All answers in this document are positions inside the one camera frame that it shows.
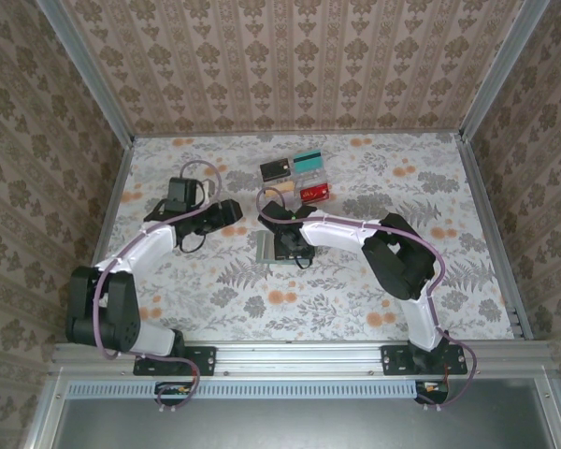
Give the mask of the grey green card holder wallet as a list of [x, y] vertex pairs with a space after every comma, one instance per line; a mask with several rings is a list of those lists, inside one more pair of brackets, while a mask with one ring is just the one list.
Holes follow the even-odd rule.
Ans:
[[296, 265], [299, 268], [308, 268], [313, 262], [314, 256], [305, 256], [304, 259], [276, 258], [274, 251], [274, 234], [260, 230], [256, 232], [256, 262], [261, 264]]

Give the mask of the red card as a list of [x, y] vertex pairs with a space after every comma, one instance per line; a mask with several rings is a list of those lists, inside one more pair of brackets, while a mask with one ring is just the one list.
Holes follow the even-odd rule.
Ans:
[[320, 183], [301, 189], [299, 195], [304, 204], [309, 204], [328, 199], [330, 193], [328, 184]]

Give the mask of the clear acrylic card organizer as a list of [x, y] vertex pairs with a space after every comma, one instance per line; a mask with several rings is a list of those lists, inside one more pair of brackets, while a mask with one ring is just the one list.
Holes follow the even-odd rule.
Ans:
[[[321, 149], [309, 150], [307, 152], [311, 152], [311, 151], [322, 152]], [[278, 179], [278, 180], [269, 181], [269, 182], [263, 182], [262, 175], [261, 175], [261, 172], [260, 172], [263, 188], [267, 185], [272, 185], [272, 184], [276, 184], [276, 183], [280, 183], [280, 182], [284, 182], [284, 181], [293, 181], [295, 183], [295, 192], [290, 196], [289, 195], [283, 196], [283, 195], [277, 194], [276, 196], [273, 196], [273, 197], [266, 197], [266, 201], [275, 201], [275, 202], [277, 202], [281, 205], [284, 205], [287, 209], [290, 209], [290, 210], [296, 210], [302, 205], [313, 204], [313, 203], [304, 204], [300, 199], [299, 191], [301, 189], [305, 188], [305, 187], [309, 187], [309, 186], [320, 184], [320, 183], [327, 183], [328, 187], [329, 187], [329, 193], [330, 193], [330, 184], [329, 184], [329, 181], [328, 181], [328, 177], [327, 177], [327, 174], [326, 174], [325, 167], [323, 169], [319, 169], [319, 170], [315, 170], [315, 171], [310, 171], [310, 172], [305, 172], [305, 173], [296, 173], [294, 163], [293, 163], [294, 156], [295, 156], [295, 154], [291, 155], [291, 156], [285, 156], [285, 157], [275, 159], [275, 160], [278, 160], [278, 159], [286, 158], [288, 160], [289, 165], [290, 165], [290, 169], [291, 169], [291, 175], [287, 178]]]

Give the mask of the teal card with black stripe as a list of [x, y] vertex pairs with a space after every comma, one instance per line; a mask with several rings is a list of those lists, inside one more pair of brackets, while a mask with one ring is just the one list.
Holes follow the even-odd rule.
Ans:
[[293, 158], [296, 173], [305, 173], [324, 168], [324, 160], [320, 151], [298, 153]]

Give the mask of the floral patterned table cover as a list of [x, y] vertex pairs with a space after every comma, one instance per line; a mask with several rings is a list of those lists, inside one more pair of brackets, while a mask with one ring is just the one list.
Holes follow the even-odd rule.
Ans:
[[188, 340], [403, 340], [406, 318], [361, 254], [319, 248], [308, 268], [256, 262], [259, 166], [321, 149], [330, 184], [324, 211], [356, 220], [402, 215], [443, 256], [433, 299], [461, 340], [514, 338], [456, 134], [139, 138], [109, 240], [116, 251], [166, 194], [171, 177], [223, 181], [242, 219], [189, 237], [139, 280], [142, 321]]

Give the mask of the black connector block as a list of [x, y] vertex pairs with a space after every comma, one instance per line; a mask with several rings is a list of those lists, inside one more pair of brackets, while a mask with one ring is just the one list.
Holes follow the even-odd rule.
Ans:
[[157, 383], [154, 387], [156, 397], [187, 397], [193, 390], [194, 384], [191, 382], [164, 382]]
[[449, 395], [447, 381], [416, 381], [415, 382], [417, 403], [422, 405], [443, 404]]

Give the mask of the grey steel sheet panel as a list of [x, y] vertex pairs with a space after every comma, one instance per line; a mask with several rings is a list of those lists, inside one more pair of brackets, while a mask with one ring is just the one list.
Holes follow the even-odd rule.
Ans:
[[145, 399], [65, 404], [54, 449], [554, 449], [528, 380], [478, 381], [454, 404], [412, 399]]

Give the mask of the aluminium table side rail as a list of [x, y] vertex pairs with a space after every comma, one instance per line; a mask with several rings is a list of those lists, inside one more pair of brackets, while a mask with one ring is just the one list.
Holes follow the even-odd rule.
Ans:
[[[124, 149], [94, 262], [106, 254], [132, 157], [133, 148]], [[129, 275], [107, 274], [99, 267], [76, 268], [69, 282], [65, 324], [68, 341], [94, 346], [95, 341], [100, 340], [104, 347], [118, 350], [120, 330], [126, 317], [138, 316], [137, 305], [126, 300], [129, 296], [125, 291], [132, 285]]]
[[508, 320], [515, 339], [533, 340], [534, 335], [525, 312], [511, 264], [499, 233], [482, 174], [468, 140], [456, 135], [456, 143], [462, 166], [467, 176], [470, 192], [482, 225], [487, 249], [495, 270], [496, 279], [507, 308]]

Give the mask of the long aluminium base rail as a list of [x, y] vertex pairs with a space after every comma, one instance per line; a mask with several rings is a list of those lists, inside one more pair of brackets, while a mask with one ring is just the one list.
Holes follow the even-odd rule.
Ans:
[[[223, 342], [217, 348], [211, 379], [379, 379], [381, 347], [386, 341]], [[473, 340], [467, 344], [478, 365], [477, 379], [534, 378], [556, 372], [548, 345], [536, 340]], [[59, 344], [48, 368], [50, 377], [116, 379], [131, 376], [134, 358], [106, 360], [93, 347]]]

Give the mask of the thin aluminium rear rail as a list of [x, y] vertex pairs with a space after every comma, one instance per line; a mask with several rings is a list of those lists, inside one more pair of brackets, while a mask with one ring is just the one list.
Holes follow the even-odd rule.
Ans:
[[459, 129], [351, 129], [351, 130], [280, 130], [280, 131], [238, 131], [238, 132], [193, 132], [193, 133], [160, 133], [135, 134], [132, 139], [139, 138], [221, 138], [221, 137], [276, 137], [276, 136], [318, 136], [318, 135], [396, 135], [396, 134], [456, 134], [461, 135]]

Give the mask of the aluminium corner post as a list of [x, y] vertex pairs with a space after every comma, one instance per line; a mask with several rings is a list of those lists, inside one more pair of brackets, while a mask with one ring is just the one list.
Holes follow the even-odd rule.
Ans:
[[538, 25], [550, 0], [525, 0], [521, 5], [511, 28], [496, 53], [495, 60], [488, 70], [459, 131], [464, 141], [469, 141], [480, 125], [507, 77], [512, 72], [528, 39]]
[[87, 85], [93, 99], [124, 149], [133, 145], [134, 132], [124, 118], [114, 91], [108, 86], [97, 62], [61, 0], [36, 0], [65, 51]]

